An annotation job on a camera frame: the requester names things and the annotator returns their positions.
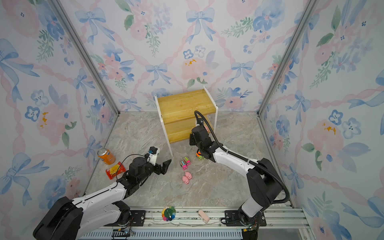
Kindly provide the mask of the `orange green toy car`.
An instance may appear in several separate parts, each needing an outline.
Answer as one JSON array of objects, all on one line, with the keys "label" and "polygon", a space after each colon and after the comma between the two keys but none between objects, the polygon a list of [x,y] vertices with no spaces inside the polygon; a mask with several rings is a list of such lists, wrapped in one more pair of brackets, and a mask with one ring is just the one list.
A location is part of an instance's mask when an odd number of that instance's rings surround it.
[{"label": "orange green toy car", "polygon": [[200,152],[197,152],[197,153],[196,153],[196,156],[197,156],[197,158],[198,158],[199,161],[201,161],[201,160],[204,159],[204,157],[201,155]]}]

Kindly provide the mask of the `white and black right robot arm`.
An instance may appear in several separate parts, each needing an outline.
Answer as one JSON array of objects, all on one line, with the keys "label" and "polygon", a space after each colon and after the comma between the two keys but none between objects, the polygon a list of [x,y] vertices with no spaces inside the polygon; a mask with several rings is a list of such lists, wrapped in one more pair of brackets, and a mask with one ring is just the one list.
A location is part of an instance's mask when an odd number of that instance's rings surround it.
[{"label": "white and black right robot arm", "polygon": [[251,196],[239,207],[237,220],[243,226],[257,223],[262,212],[271,205],[290,201],[287,186],[268,159],[249,159],[227,149],[218,141],[212,141],[203,126],[192,129],[190,145],[198,147],[204,158],[224,165],[246,178]]}]

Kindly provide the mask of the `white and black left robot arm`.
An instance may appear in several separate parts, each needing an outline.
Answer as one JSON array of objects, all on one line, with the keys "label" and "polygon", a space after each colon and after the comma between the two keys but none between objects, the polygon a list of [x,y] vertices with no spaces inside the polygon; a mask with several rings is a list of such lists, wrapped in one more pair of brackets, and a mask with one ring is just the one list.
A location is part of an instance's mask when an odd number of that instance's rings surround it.
[{"label": "white and black left robot arm", "polygon": [[33,231],[36,240],[77,240],[107,225],[127,226],[134,220],[124,199],[135,193],[152,175],[164,175],[171,160],[157,164],[156,156],[137,157],[110,186],[92,194],[58,199]]}]

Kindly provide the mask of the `red snack packet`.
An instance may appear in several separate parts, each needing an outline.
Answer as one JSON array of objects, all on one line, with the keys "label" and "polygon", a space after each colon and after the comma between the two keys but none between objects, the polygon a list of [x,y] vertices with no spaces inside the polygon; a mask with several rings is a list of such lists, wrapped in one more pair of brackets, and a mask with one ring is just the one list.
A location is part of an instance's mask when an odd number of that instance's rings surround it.
[{"label": "red snack packet", "polygon": [[110,180],[117,177],[117,175],[122,174],[126,171],[126,168],[122,162],[118,162],[116,165],[106,170],[106,174]]}]

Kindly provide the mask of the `pink green toy car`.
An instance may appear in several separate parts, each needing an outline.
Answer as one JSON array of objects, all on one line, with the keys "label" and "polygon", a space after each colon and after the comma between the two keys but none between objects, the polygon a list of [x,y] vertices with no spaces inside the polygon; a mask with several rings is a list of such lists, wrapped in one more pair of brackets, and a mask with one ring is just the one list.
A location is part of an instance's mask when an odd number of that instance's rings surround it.
[{"label": "pink green toy car", "polygon": [[184,157],[184,162],[186,163],[187,166],[191,164],[191,161],[188,157]]}]

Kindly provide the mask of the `orange soda can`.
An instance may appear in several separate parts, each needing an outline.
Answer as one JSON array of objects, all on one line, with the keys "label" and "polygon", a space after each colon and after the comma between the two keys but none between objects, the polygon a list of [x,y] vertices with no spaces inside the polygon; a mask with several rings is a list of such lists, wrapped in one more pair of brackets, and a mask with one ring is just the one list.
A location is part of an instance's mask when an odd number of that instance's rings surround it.
[{"label": "orange soda can", "polygon": [[98,150],[98,157],[107,165],[112,165],[116,161],[116,157],[106,148]]}]

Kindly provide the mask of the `colourful round disc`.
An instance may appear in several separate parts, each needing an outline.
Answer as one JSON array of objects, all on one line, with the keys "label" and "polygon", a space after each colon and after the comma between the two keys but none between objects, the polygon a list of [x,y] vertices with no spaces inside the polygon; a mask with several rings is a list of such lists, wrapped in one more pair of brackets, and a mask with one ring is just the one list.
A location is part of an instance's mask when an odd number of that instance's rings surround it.
[{"label": "colourful round disc", "polygon": [[174,206],[168,206],[162,211],[162,219],[165,222],[172,221],[176,216],[176,209]]}]

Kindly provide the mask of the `pink eraser block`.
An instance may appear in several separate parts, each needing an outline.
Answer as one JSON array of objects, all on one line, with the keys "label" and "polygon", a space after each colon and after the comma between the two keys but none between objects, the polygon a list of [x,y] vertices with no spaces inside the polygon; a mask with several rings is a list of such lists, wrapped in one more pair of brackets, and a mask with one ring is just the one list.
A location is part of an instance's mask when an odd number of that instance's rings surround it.
[{"label": "pink eraser block", "polygon": [[205,224],[209,223],[210,217],[203,210],[198,210],[198,215]]}]

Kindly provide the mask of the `wooden two-tier shelf white frame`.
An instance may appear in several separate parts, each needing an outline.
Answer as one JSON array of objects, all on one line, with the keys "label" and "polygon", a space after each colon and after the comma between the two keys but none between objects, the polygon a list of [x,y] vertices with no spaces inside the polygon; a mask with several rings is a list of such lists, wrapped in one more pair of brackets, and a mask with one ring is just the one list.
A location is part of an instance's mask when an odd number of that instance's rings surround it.
[{"label": "wooden two-tier shelf white frame", "polygon": [[215,114],[211,127],[217,127],[219,107],[207,88],[161,98],[155,95],[155,102],[171,156],[171,144],[188,139],[191,129],[196,126],[194,111],[203,115]]}]

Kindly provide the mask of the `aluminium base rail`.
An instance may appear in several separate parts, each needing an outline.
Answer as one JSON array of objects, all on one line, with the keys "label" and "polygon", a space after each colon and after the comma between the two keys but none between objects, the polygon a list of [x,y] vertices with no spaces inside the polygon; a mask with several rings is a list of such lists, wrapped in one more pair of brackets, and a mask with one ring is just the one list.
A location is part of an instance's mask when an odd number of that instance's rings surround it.
[{"label": "aluminium base rail", "polygon": [[[125,227],[105,226],[78,240],[313,240],[302,209],[270,207],[252,227],[235,223],[237,210],[222,207],[176,207],[170,222],[162,219],[165,207],[134,207],[133,222]],[[210,221],[198,215],[203,210]]]}]

